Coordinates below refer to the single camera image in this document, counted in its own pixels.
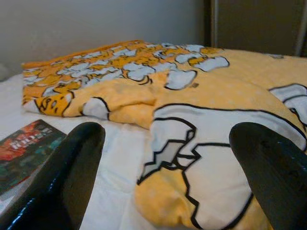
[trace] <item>folded blanket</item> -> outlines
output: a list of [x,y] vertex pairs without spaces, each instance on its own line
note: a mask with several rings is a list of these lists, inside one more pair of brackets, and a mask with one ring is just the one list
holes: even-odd
[[135,204],[153,224],[266,230],[228,135],[256,122],[306,151],[306,73],[303,58],[130,41],[24,64],[23,107],[150,129]]

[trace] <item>cartoon print blanket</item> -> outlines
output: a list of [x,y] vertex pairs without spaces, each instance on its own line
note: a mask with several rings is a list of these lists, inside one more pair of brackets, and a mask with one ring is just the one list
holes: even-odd
[[23,107],[150,129],[135,204],[153,224],[266,230],[228,135],[256,122],[306,150],[307,60],[123,42],[24,64]]

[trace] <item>book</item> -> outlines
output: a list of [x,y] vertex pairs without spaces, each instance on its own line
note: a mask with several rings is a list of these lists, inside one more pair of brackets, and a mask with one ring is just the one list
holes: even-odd
[[59,146],[66,134],[43,120],[0,141],[0,195],[28,178]]

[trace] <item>white bedsheet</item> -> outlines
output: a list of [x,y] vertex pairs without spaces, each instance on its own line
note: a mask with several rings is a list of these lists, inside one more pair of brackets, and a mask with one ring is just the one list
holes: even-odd
[[[21,109],[22,85],[22,75],[0,83],[0,139],[38,119],[45,120],[66,134],[86,121],[98,122],[106,130],[106,142],[81,230],[169,229],[151,225],[133,204],[133,189],[142,158],[145,154],[151,154],[148,130],[96,118],[60,118],[24,112]],[[0,197],[0,212],[13,198],[10,194],[13,192]]]

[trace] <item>bed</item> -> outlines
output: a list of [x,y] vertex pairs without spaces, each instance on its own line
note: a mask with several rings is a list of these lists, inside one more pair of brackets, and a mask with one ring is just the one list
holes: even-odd
[[[103,46],[26,63],[24,80],[3,82],[0,138],[40,118],[65,133],[85,121],[106,129],[81,229],[267,230],[228,135],[255,122],[306,151],[306,72],[305,59],[288,56]],[[13,193],[1,198],[2,210]]]

